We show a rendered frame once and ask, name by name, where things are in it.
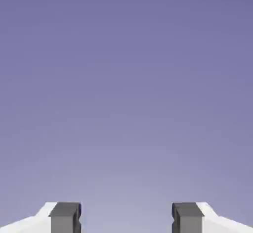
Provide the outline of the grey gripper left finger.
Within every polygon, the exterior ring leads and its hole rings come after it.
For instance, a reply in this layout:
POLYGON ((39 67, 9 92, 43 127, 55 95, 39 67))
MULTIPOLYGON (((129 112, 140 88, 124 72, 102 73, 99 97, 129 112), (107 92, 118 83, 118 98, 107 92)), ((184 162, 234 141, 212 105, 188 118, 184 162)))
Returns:
POLYGON ((46 202, 33 216, 0 227, 0 233, 82 233, 79 202, 46 202))

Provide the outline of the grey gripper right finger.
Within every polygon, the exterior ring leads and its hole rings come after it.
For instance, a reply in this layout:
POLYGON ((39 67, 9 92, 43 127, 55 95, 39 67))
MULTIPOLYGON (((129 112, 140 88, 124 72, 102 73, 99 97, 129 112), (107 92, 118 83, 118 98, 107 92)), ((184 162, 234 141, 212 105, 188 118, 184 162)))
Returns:
POLYGON ((253 233, 253 227, 219 216, 207 202, 174 202, 172 233, 253 233))

